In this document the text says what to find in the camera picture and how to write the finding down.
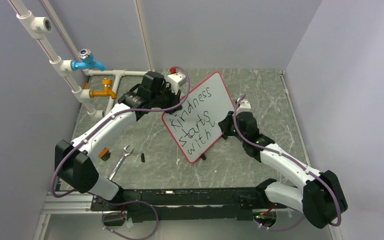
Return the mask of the pink-framed whiteboard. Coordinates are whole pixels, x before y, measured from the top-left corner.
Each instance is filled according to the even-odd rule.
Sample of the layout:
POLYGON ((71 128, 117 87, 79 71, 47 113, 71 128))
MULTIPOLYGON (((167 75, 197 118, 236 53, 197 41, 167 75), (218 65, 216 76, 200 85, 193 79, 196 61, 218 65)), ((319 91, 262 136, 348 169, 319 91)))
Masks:
POLYGON ((189 163, 195 163, 222 136, 218 123, 234 110, 234 102, 218 71, 194 87, 182 110, 163 113, 161 120, 189 163))

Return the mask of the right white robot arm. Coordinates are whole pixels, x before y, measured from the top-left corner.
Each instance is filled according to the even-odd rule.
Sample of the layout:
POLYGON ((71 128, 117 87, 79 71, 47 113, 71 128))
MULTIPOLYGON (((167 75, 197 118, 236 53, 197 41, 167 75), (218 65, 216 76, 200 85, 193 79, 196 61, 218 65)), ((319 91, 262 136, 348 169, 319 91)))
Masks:
POLYGON ((319 229, 341 224, 348 203, 334 172, 321 172, 285 152, 273 139, 260 132, 249 111, 237 114, 229 111, 218 126, 224 139, 236 137, 248 156, 277 170, 294 184, 287 186, 273 178, 260 183, 255 194, 260 207, 281 204, 299 211, 319 229))

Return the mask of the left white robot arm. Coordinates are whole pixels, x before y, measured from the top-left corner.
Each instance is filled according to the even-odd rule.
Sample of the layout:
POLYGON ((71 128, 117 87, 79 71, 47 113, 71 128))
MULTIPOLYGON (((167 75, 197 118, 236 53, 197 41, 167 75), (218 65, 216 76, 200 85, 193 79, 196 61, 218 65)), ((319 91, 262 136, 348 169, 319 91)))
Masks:
POLYGON ((96 162, 107 146, 129 126, 150 112, 173 114, 182 109, 188 93, 181 98, 180 87, 191 86, 187 72, 179 66, 167 76, 155 71, 146 72, 141 83, 124 93, 98 123, 72 141, 61 140, 55 146, 55 170, 51 186, 59 178, 73 191, 101 197, 111 210, 119 209, 124 201, 124 189, 99 174, 96 162))

